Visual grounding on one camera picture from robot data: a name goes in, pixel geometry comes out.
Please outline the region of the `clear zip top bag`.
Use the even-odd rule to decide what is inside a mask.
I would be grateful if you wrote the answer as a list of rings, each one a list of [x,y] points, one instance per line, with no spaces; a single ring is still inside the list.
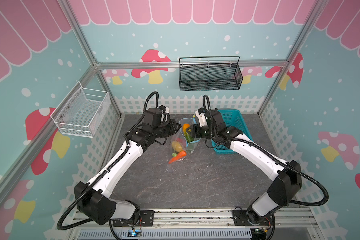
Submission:
[[[194,138],[194,137],[193,137],[193,138],[194,138],[194,141],[191,142],[191,143],[187,143],[186,138],[184,137],[184,134],[183,134],[183,129],[182,129],[183,124],[186,124],[186,123],[189,124],[190,127],[191,127],[192,125],[196,124],[196,120],[195,120],[195,118],[191,118],[191,119],[181,119],[181,120],[180,120],[181,129],[180,129],[175,135],[172,136],[171,142],[173,142],[173,141],[178,141],[178,142],[180,142],[181,145],[183,146],[183,151],[186,151],[186,152],[187,152],[187,156],[186,156],[186,157],[188,157],[188,156],[190,156],[190,155],[194,152],[196,146],[197,146],[198,143],[200,142],[200,139],[197,139],[197,138]]]

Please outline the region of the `teal plastic basket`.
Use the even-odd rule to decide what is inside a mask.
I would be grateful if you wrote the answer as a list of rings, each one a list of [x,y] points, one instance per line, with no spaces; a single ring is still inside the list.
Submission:
[[[239,110],[219,109],[219,112],[221,113],[223,121],[226,123],[227,127],[236,127],[237,129],[241,130],[250,140],[253,140],[247,124]],[[217,146],[217,144],[213,141],[211,141],[211,143],[217,155],[231,155],[235,153],[233,150],[230,150],[225,146]]]

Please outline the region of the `yellow toy potato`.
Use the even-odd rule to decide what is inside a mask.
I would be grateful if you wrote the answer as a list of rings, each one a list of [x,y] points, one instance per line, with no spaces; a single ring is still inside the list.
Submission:
[[[181,151],[183,151],[183,146],[178,141],[171,142],[171,147],[176,153],[180,153]]]

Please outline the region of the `orange toy carrot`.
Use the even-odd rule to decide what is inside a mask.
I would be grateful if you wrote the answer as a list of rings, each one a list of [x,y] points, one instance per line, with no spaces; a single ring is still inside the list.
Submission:
[[[181,160],[183,160],[186,156],[187,156],[187,152],[186,152],[186,151],[173,152],[173,153],[172,153],[172,157],[171,157],[171,159],[169,160],[169,164],[172,164],[172,163],[177,162],[177,161],[181,161]]]

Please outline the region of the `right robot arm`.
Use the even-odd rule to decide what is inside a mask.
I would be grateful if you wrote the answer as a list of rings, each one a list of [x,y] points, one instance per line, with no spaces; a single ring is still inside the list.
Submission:
[[[302,173],[299,163],[280,159],[253,142],[240,129],[234,126],[227,127],[217,109],[208,111],[200,108],[195,112],[195,118],[196,123],[187,128],[193,138],[210,139],[217,146],[225,146],[240,154],[272,181],[267,191],[247,208],[245,215],[251,225],[259,225],[265,216],[290,203],[318,207],[328,202],[327,189],[314,178]],[[295,195],[302,188],[302,179],[316,185],[322,191],[323,198],[317,202],[295,201]]]

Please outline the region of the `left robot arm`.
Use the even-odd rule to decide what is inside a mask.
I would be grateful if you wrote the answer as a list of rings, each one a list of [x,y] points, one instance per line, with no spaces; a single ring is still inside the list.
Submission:
[[[75,200],[58,220],[57,229],[64,231],[88,222],[104,225],[117,219],[134,225],[140,216],[140,207],[131,201],[111,199],[112,192],[128,168],[158,138],[167,139],[181,127],[171,118],[167,107],[146,109],[141,121],[125,134],[125,142],[110,162],[87,183],[77,183]]]

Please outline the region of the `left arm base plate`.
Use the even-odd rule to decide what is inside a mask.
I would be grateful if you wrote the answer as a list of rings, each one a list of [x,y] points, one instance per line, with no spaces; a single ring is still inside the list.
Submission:
[[[112,225],[113,227],[152,227],[154,216],[154,211],[138,211],[130,219],[113,220]]]

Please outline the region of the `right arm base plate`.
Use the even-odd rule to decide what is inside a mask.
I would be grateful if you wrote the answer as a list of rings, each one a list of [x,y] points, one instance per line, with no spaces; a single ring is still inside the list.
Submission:
[[[247,209],[234,209],[232,210],[232,216],[235,226],[272,226],[275,217],[268,213],[265,216],[258,216],[253,211]]]

